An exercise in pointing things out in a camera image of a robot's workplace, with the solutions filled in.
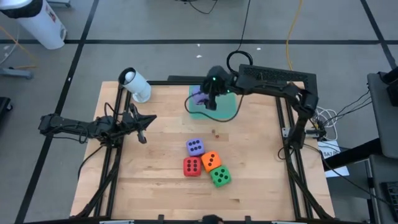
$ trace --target white paper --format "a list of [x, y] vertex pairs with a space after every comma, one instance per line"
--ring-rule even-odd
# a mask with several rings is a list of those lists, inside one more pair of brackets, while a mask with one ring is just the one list
[[[327, 141], [327, 144], [323, 142], [318, 142], [318, 147], [323, 153], [323, 157], [326, 159], [327, 157], [334, 156], [335, 154], [340, 153], [340, 148], [338, 147], [337, 141]], [[343, 176], [348, 176], [349, 172], [346, 166], [339, 167], [335, 169], [337, 173]], [[338, 177], [338, 175], [332, 170], [325, 172], [326, 178], [328, 177]]]

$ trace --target die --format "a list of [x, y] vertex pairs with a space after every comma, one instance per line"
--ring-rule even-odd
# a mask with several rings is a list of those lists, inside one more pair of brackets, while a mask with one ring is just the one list
[[203, 166], [205, 167], [206, 172], [210, 172], [211, 170], [221, 166], [221, 159], [215, 151], [205, 153], [201, 157], [201, 161], [203, 163]]
[[206, 101], [209, 100], [209, 96], [208, 96], [207, 94], [199, 93], [199, 92], [200, 92], [200, 86], [195, 86], [195, 87], [193, 87], [192, 94], [195, 94], [195, 95], [193, 96], [193, 102], [194, 102], [196, 105], [202, 105], [202, 104], [204, 104]]
[[203, 141], [199, 138], [188, 140], [186, 145], [189, 156], [200, 156], [205, 153]]
[[229, 173], [229, 170], [226, 168], [226, 166], [220, 166], [213, 169], [210, 172], [210, 175], [216, 187], [221, 187], [231, 182], [231, 174]]
[[200, 159], [197, 157], [188, 157], [184, 159], [183, 163], [184, 176], [197, 177], [201, 173]]

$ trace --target green die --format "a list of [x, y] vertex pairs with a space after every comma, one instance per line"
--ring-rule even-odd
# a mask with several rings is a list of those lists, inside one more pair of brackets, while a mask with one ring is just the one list
[[226, 166], [220, 166], [210, 171], [211, 178], [216, 187], [221, 187], [231, 182], [231, 174]]

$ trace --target orange die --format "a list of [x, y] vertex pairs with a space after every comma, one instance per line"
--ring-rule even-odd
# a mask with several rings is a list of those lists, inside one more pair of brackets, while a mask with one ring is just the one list
[[210, 172], [211, 170], [221, 166], [221, 159], [215, 151], [205, 153], [201, 157], [201, 161], [205, 166], [206, 172]]

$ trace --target yellow cable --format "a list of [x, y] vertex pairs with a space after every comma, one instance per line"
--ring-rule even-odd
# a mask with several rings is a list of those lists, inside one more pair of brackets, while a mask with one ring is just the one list
[[292, 25], [290, 26], [289, 34], [287, 35], [287, 40], [286, 40], [286, 59], [287, 59], [287, 63], [289, 64], [290, 71], [293, 70], [293, 66], [292, 66], [292, 62], [290, 61], [290, 58], [289, 58], [289, 39], [290, 39], [290, 36], [292, 35], [294, 25], [296, 25], [296, 20], [300, 14], [302, 5], [303, 5], [303, 0], [300, 0], [300, 3], [298, 4], [298, 8], [296, 11], [296, 15], [294, 16], [294, 20], [293, 20]]
[[[5, 28], [3, 28], [2, 26], [0, 26], [0, 30], [2, 30], [12, 41], [14, 41], [14, 43], [20, 47], [29, 57], [33, 62], [36, 62], [36, 58], [25, 48], [23, 47], [21, 44], [18, 43], [18, 41], [13, 38], [13, 36], [8, 33]], [[14, 67], [15, 69], [24, 69], [24, 68], [36, 68], [36, 65], [28, 65], [28, 66], [20, 66], [20, 67]]]

